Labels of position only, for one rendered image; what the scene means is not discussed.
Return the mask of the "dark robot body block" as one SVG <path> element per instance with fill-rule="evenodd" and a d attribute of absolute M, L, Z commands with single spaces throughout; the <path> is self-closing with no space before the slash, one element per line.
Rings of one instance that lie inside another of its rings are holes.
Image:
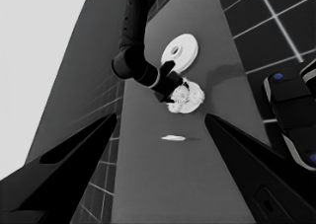
<path fill-rule="evenodd" d="M 273 72 L 262 88 L 293 160 L 316 173 L 316 58 Z"/>

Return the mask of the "small white toothed gear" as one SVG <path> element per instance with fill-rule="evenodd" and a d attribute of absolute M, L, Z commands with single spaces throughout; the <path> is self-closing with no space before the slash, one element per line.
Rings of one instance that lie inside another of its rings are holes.
<path fill-rule="evenodd" d="M 168 110 L 173 113 L 178 113 L 181 108 L 181 103 L 178 100 L 168 104 Z"/>
<path fill-rule="evenodd" d="M 192 102 L 189 106 L 190 112 L 194 112 L 202 103 L 203 99 L 198 99 L 195 102 Z"/>
<path fill-rule="evenodd" d="M 180 86 L 173 93 L 173 101 L 178 105 L 184 105 L 189 100 L 189 94 L 187 87 Z"/>
<path fill-rule="evenodd" d="M 204 100 L 204 92 L 197 83 L 190 83 L 190 91 L 193 99 L 200 101 Z"/>

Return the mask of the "white round carrier with pins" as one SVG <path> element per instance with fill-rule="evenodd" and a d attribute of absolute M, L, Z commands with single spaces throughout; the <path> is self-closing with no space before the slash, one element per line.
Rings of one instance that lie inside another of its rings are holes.
<path fill-rule="evenodd" d="M 189 100 L 184 105 L 181 105 L 180 111 L 178 113 L 191 113 L 189 110 L 189 106 L 192 102 L 195 102 L 195 101 L 196 100 L 192 98 L 191 91 L 190 91 Z"/>

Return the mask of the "large thick white disc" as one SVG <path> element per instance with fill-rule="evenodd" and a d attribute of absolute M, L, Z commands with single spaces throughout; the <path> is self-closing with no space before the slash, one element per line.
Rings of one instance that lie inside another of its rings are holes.
<path fill-rule="evenodd" d="M 198 41 L 191 34 L 182 34 L 172 39 L 165 47 L 161 63 L 173 61 L 173 68 L 177 73 L 187 70 L 195 61 L 198 55 Z"/>

